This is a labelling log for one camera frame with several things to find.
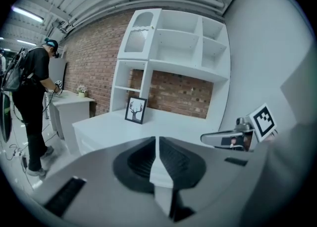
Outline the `white side table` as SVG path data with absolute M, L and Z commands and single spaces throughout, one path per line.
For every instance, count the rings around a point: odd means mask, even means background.
M 90 118 L 90 103 L 95 100 L 68 90 L 61 95 L 47 92 L 45 98 L 51 128 L 66 142 L 75 142 L 73 124 Z

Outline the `framed deer silhouette picture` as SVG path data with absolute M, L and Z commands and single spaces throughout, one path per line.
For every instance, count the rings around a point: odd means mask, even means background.
M 130 96 L 127 102 L 125 120 L 137 124 L 143 124 L 146 107 L 147 99 Z

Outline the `small potted pink flowers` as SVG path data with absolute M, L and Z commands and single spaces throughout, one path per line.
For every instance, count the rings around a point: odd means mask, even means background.
M 84 85 L 79 85 L 76 89 L 76 92 L 78 94 L 79 97 L 86 97 L 88 89 L 86 86 Z

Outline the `black green bag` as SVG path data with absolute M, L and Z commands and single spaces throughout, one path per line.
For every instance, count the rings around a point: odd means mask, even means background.
M 3 141 L 8 142 L 12 129 L 10 98 L 7 94 L 0 92 L 0 131 Z

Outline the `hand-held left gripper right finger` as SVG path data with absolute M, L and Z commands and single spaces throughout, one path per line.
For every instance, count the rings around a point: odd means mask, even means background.
M 253 152 L 205 147 L 171 137 L 160 137 L 159 157 L 171 181 L 169 218 L 176 222 L 197 215 L 221 196 L 229 199 L 253 189 L 268 146 Z

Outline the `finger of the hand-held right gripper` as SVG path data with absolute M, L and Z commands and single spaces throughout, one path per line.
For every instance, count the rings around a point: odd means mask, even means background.
M 222 131 L 201 135 L 201 142 L 214 147 L 244 146 L 244 137 L 239 131 Z

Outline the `white hutch shelf unit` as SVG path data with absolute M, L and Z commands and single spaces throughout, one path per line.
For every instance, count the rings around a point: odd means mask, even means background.
M 153 71 L 188 76 L 213 83 L 207 119 L 223 118 L 229 94 L 231 56 L 227 28 L 216 20 L 182 11 L 163 10 L 148 60 L 117 59 L 110 111 L 124 109 L 130 90 L 129 72 L 142 70 L 137 93 L 146 98 Z

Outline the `leaning grey board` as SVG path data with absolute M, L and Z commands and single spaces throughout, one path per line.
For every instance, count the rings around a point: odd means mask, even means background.
M 62 89 L 64 86 L 64 74 L 66 68 L 66 60 L 64 58 L 51 58 L 49 62 L 49 76 L 55 83 L 62 81 Z

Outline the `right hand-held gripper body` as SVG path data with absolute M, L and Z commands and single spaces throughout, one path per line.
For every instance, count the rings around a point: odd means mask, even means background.
M 222 148 L 253 151 L 276 131 L 275 119 L 266 103 L 245 117 L 236 119 L 234 130 L 221 140 Z

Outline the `arched glass cabinet door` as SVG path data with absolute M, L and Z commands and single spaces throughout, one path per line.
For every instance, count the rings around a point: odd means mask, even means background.
M 117 58 L 148 60 L 162 9 L 136 10 L 123 36 Z

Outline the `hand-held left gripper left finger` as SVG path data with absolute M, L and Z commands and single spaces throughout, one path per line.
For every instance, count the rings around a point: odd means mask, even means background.
M 87 153 L 44 179 L 32 197 L 52 227 L 172 227 L 150 170 L 154 137 Z

